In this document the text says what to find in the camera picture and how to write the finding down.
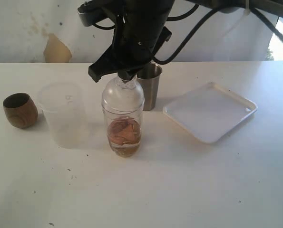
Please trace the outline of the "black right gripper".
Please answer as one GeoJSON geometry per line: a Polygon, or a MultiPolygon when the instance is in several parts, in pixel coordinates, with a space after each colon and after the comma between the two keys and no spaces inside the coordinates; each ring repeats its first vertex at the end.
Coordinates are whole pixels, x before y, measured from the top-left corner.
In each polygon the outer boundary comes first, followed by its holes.
{"type": "Polygon", "coordinates": [[[122,80],[131,81],[154,59],[171,35],[164,22],[141,23],[138,26],[116,22],[112,44],[88,67],[88,75],[98,82],[105,75],[117,73],[122,80]]]}

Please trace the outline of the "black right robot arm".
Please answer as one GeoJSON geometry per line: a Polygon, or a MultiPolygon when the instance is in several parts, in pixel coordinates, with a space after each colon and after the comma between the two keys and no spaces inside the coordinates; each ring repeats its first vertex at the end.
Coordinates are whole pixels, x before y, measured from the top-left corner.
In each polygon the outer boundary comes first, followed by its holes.
{"type": "Polygon", "coordinates": [[[131,80],[151,61],[168,64],[210,17],[217,12],[228,13],[238,8],[253,13],[283,42],[283,35],[263,14],[269,12],[283,17],[283,0],[196,0],[187,13],[170,17],[173,4],[172,0],[91,0],[83,3],[78,8],[78,15],[85,27],[97,27],[105,19],[110,19],[114,24],[112,44],[89,66],[89,76],[98,82],[105,75],[117,73],[121,79],[131,80]],[[172,35],[165,23],[182,20],[199,6],[209,8],[209,12],[169,58],[157,60],[156,53],[172,35]]]}

